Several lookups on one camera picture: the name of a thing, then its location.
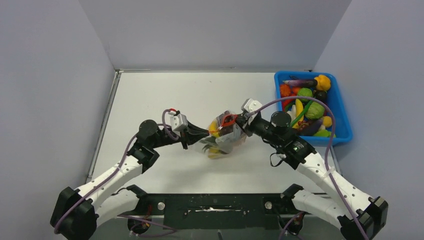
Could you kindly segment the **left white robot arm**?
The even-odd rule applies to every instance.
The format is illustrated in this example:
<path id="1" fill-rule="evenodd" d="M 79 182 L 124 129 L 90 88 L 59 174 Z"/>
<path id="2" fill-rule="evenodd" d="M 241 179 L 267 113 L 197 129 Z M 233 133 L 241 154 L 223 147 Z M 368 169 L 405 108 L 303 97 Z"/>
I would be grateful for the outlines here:
<path id="1" fill-rule="evenodd" d="M 159 158 L 155 150 L 180 143 L 184 149 L 209 136 L 209 131 L 184 121 L 176 125 L 180 136 L 173 139 L 170 129 L 154 120 L 143 121 L 128 143 L 120 162 L 90 182 L 63 189 L 55 204 L 50 224 L 55 234 L 68 240 L 88 240 L 104 222 L 132 211 L 146 193 L 136 187 L 130 192 L 119 188 L 142 175 Z"/>

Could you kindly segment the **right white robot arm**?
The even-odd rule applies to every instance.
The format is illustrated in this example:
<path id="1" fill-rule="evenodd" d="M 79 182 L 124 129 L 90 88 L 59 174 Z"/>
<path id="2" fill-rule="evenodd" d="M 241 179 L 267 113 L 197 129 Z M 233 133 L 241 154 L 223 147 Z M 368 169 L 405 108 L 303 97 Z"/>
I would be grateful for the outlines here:
<path id="1" fill-rule="evenodd" d="M 273 121 L 247 112 L 236 123 L 250 137 L 259 136 L 282 154 L 282 161 L 313 181 L 327 197 L 292 184 L 282 193 L 281 207 L 289 214 L 297 210 L 312 214 L 338 228 L 346 240 L 372 240 L 386 225 L 389 205 L 382 197 L 359 190 L 337 171 L 330 169 L 319 152 L 288 126 L 289 115 L 277 111 Z"/>

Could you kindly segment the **toy yellow mango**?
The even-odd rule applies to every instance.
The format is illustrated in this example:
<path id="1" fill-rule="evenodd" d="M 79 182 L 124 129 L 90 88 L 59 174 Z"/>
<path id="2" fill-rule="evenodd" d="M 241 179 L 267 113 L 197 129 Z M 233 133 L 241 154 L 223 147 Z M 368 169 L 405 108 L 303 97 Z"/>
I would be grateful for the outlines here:
<path id="1" fill-rule="evenodd" d="M 220 124 L 214 120 L 209 126 L 208 126 L 208 132 L 211 136 L 215 138 L 220 137 Z"/>

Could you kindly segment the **clear zip top bag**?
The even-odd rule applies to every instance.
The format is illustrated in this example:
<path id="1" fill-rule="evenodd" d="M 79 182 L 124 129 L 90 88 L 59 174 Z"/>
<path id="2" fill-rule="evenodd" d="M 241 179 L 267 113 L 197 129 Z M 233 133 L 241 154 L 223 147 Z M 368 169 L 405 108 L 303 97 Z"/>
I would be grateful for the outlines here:
<path id="1" fill-rule="evenodd" d="M 202 152 L 209 159 L 221 159 L 233 152 L 234 148 L 245 143 L 247 135 L 236 123 L 237 115 L 226 110 L 208 126 L 209 136 L 199 141 Z"/>

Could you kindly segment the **toy pineapple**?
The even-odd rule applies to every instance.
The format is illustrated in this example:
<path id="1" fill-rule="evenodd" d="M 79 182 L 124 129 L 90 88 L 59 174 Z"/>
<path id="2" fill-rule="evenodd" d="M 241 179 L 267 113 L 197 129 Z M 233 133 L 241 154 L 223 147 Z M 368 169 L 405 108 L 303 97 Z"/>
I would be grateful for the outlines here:
<path id="1" fill-rule="evenodd" d="M 205 137 L 201 140 L 201 143 L 203 144 L 202 151 L 206 153 L 209 158 L 217 158 L 221 154 L 216 144 L 215 137 Z"/>

